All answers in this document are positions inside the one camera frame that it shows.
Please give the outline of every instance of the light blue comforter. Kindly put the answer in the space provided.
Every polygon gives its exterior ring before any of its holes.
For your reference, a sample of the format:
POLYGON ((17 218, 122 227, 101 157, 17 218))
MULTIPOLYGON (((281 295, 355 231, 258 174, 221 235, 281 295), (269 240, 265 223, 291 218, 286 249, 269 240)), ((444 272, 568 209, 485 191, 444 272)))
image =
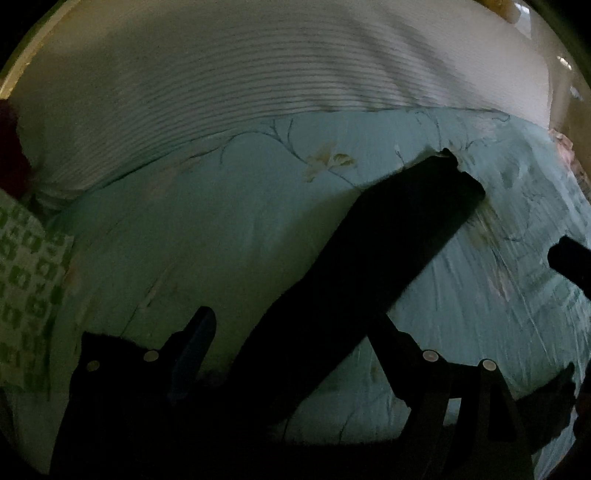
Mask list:
MULTIPOLYGON (((13 399, 25 450, 51 454, 46 444, 57 434, 84 330, 157 348, 208 305, 219 327, 201 374, 217 381, 359 192, 442 148, 482 183, 487 199, 396 302, 391 319, 450 361, 494 359, 517 397, 570 361, 580 384, 591 306, 549 269, 546 254, 565 234, 591 245, 591 207, 545 130, 498 112, 304 113, 119 172, 53 220, 76 243, 51 344, 52 399, 13 399), (49 419, 45 434, 34 409, 49 419)), ((364 341, 277 436, 383 440, 400 433, 407 415, 364 341)), ((535 457, 538 476, 571 441, 569 429, 535 457)))

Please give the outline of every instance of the metal bolt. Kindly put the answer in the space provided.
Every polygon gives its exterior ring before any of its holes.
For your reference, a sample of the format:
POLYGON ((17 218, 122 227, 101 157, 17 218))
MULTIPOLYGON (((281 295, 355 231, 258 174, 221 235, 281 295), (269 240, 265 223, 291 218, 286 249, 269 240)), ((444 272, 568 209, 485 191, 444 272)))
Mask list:
POLYGON ((425 350, 423 352, 423 358, 427 362, 436 362, 439 360, 439 354, 435 350, 425 350))
POLYGON ((86 364, 86 369, 89 372, 96 372, 100 367, 100 362, 98 360, 91 360, 86 364))
POLYGON ((496 370, 496 363, 494 363, 492 360, 484 360, 482 362, 482 366, 489 372, 494 372, 496 370))
POLYGON ((158 360, 160 354, 156 350, 150 350, 144 354, 144 361, 145 362, 154 362, 158 360))

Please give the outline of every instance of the pillow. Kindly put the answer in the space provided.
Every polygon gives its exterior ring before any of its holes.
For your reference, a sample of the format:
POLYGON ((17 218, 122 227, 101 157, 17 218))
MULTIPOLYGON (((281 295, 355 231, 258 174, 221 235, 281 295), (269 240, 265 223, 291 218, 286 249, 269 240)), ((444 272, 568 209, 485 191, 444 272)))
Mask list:
POLYGON ((72 243, 0 190, 0 388, 48 387, 47 344, 72 243))
POLYGON ((12 101, 55 208, 265 116, 421 105, 549 120, 544 60, 473 0, 83 0, 12 101))

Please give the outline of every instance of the dark red fabric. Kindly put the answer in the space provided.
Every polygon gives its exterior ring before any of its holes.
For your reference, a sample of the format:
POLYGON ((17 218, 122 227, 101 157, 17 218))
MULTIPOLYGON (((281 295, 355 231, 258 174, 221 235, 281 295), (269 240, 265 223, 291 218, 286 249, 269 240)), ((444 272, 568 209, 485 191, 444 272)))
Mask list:
POLYGON ((27 191, 30 175, 31 164, 17 135, 17 115, 7 100, 0 100, 0 189, 18 200, 27 191))

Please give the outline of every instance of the green patterned fabric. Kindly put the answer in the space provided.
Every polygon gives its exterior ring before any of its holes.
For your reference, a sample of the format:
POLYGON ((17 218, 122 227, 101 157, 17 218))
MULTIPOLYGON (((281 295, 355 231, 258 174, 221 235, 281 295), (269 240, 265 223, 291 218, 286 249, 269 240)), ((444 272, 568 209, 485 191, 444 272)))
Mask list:
POLYGON ((72 244, 0 190, 0 387, 47 388, 47 345, 72 244))

